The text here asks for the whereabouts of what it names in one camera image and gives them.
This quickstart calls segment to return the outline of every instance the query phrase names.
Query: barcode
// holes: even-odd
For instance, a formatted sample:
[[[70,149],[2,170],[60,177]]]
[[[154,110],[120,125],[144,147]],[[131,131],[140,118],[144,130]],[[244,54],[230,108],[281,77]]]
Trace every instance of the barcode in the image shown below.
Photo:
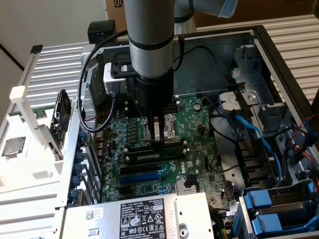
[[[94,217],[94,211],[87,211],[86,212],[86,220],[93,219]]]

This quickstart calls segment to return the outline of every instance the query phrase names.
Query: black wire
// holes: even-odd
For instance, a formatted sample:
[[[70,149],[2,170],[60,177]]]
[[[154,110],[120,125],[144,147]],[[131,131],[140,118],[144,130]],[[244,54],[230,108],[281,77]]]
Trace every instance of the black wire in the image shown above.
[[[212,108],[212,117],[221,117],[221,118],[225,118],[220,112],[219,112],[219,110],[218,110],[218,108],[215,106],[216,104],[219,104],[219,101],[216,101],[216,102],[214,102],[213,103],[213,108]]]
[[[207,52],[209,53],[209,55],[211,55],[211,57],[213,58],[213,60],[214,60],[214,62],[215,62],[215,64],[216,64],[216,66],[217,66],[217,69],[218,69],[218,71],[219,71],[219,74],[220,74],[223,78],[225,78],[224,74],[222,73],[222,71],[221,71],[221,69],[220,69],[220,66],[219,66],[219,64],[218,64],[218,61],[217,61],[217,59],[216,59],[214,53],[213,53],[212,50],[210,50],[207,46],[204,46],[204,45],[195,46],[195,47],[189,49],[188,51],[186,51],[186,52],[184,53],[184,55],[177,56],[176,59],[182,58],[183,56],[187,55],[188,53],[190,53],[190,52],[192,52],[193,50],[196,50],[196,49],[203,49],[203,50],[207,51]]]
[[[90,133],[97,133],[97,132],[100,132],[102,131],[106,126],[107,124],[110,122],[110,120],[112,119],[112,116],[113,116],[113,113],[115,111],[115,102],[116,102],[116,96],[113,96],[112,98],[112,106],[111,106],[111,110],[110,110],[110,113],[107,117],[107,119],[102,123],[101,126],[97,127],[97,128],[90,128],[86,125],[85,123],[85,119],[83,119],[83,116],[82,116],[82,101],[81,101],[81,90],[82,90],[82,82],[83,82],[83,78],[84,78],[84,75],[85,75],[85,71],[86,71],[86,68],[87,66],[89,65],[89,62],[91,60],[91,58],[93,57],[93,55],[106,43],[114,40],[115,38],[117,37],[120,37],[120,36],[123,36],[123,35],[126,35],[128,34],[128,31],[121,31],[119,33],[116,33],[104,40],[102,40],[99,44],[97,44],[95,46],[95,48],[90,52],[90,54],[88,55],[88,57],[86,58],[85,62],[84,62],[84,65],[82,67],[82,70],[81,70],[81,73],[80,73],[80,80],[79,80],[79,85],[78,85],[78,93],[77,93],[77,108],[78,108],[78,113],[79,113],[79,118],[80,118],[80,122],[82,124],[82,126]]]
[[[222,136],[223,138],[229,140],[230,142],[232,142],[235,146],[237,146],[237,142],[233,139],[231,139],[230,137],[227,137],[226,135],[222,134],[221,132],[219,132],[217,129],[215,129],[215,127],[213,126],[213,124],[211,123],[210,121],[210,114],[211,114],[211,106],[214,102],[212,102],[209,106],[209,109],[208,109],[208,115],[209,115],[209,125],[210,127],[212,128],[213,131],[215,131],[217,134],[219,134],[220,136]]]
[[[286,128],[286,129],[283,129],[282,131],[279,131],[278,133],[274,134],[272,137],[271,137],[271,144],[274,145],[275,144],[275,139],[277,136],[287,132],[287,131],[290,131],[290,130],[297,130],[297,131],[300,131],[304,134],[306,134],[307,132],[305,132],[304,130],[294,126],[294,125],[291,125],[290,127]],[[288,152],[286,152],[286,149],[289,150],[288,147],[285,148],[285,151],[284,151],[284,176],[287,178],[287,173],[288,173],[288,165],[287,165],[287,160],[288,160]],[[271,154],[273,157],[275,157],[275,152],[274,152],[274,148],[271,147]]]
[[[227,85],[227,86],[221,88],[219,90],[219,92],[216,94],[216,96],[214,97],[213,102],[218,100],[218,97],[219,97],[220,93],[222,93],[223,90],[227,89],[228,87],[240,87],[240,86],[244,86],[245,84],[246,84],[246,82],[240,82],[240,83],[237,83],[237,84]]]
[[[285,179],[288,178],[288,174],[289,174],[289,171],[288,171],[288,151],[289,150],[292,150],[295,148],[295,145],[294,144],[288,144],[287,147],[285,148],[285,151],[284,151],[284,176],[285,176]]]
[[[17,67],[21,69],[21,71],[24,71],[24,67],[20,64],[20,62],[18,62],[18,60],[15,59],[15,57],[12,56],[11,53],[4,46],[2,46],[1,43],[0,43],[0,49],[11,59],[11,61],[14,62],[15,65],[17,65]]]
[[[217,170],[217,169],[215,169],[215,168],[213,168],[213,167],[211,167],[211,169],[212,169],[214,172],[216,172],[216,173],[225,173],[225,172],[228,172],[228,171],[230,171],[230,170],[232,170],[232,169],[234,169],[234,168],[237,168],[237,167],[239,167],[239,164],[236,164],[236,165],[231,166],[230,168],[227,168],[227,169],[224,169],[224,170]]]
[[[216,223],[216,226],[222,230],[225,228],[222,216],[211,206],[208,204],[208,210],[210,218]]]
[[[179,41],[179,53],[180,53],[179,58],[180,58],[180,60],[178,61],[178,65],[177,65],[176,69],[173,69],[174,71],[177,71],[180,68],[180,66],[183,62],[183,59],[184,59],[184,55],[185,55],[185,53],[184,53],[184,51],[185,51],[184,36],[183,35],[178,36],[178,41]]]

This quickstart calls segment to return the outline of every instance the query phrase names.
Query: metal grille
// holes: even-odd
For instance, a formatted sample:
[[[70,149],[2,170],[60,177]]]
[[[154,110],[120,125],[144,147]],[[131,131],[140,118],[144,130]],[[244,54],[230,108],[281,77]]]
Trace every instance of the metal grille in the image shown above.
[[[81,53],[86,44],[43,48],[27,85],[27,97],[32,107],[54,105],[62,89],[66,90],[70,98],[76,99],[82,68]]]
[[[95,128],[96,127],[96,111],[95,111],[90,87],[87,87],[85,90],[85,95],[83,100],[83,109],[85,112],[86,125],[90,128]]]

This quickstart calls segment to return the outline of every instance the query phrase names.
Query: red wire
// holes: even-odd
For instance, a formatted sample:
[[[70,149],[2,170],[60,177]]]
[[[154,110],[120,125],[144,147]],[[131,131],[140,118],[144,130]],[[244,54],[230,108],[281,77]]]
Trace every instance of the red wire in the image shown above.
[[[314,174],[315,174],[315,178],[316,178],[317,176],[316,176],[316,172],[315,172],[315,170],[316,170],[315,162],[313,161],[313,159],[307,153],[303,152],[302,155],[310,161],[310,163],[312,165],[312,168],[313,168],[313,171],[314,171]],[[317,185],[316,180],[314,182],[314,185],[315,185],[315,192],[317,192],[318,191],[318,185]]]
[[[315,115],[309,116],[308,118],[305,119],[305,121],[306,121],[306,120],[313,120],[313,119],[316,118],[316,117],[319,117],[319,114],[315,114]],[[300,128],[305,124],[305,121],[302,122],[302,124],[298,127],[298,129],[300,129]],[[288,141],[287,145],[291,143],[291,141],[294,139],[294,137],[297,135],[298,132],[299,132],[299,131],[297,130],[297,131],[293,134],[293,136],[291,137],[291,139]]]
[[[93,117],[93,118],[90,118],[90,119],[86,119],[85,121],[95,120],[95,119],[97,119],[98,117],[100,117],[100,115],[97,115],[97,116],[95,116],[95,117]]]

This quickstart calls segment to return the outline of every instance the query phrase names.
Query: capacitor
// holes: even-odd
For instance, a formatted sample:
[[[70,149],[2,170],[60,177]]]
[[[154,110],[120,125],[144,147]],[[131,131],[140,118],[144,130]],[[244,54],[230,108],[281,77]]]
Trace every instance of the capacitor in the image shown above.
[[[220,199],[223,199],[225,195],[225,189],[220,189]]]
[[[201,111],[201,105],[199,103],[195,103],[193,105],[193,109],[195,112],[200,112]]]

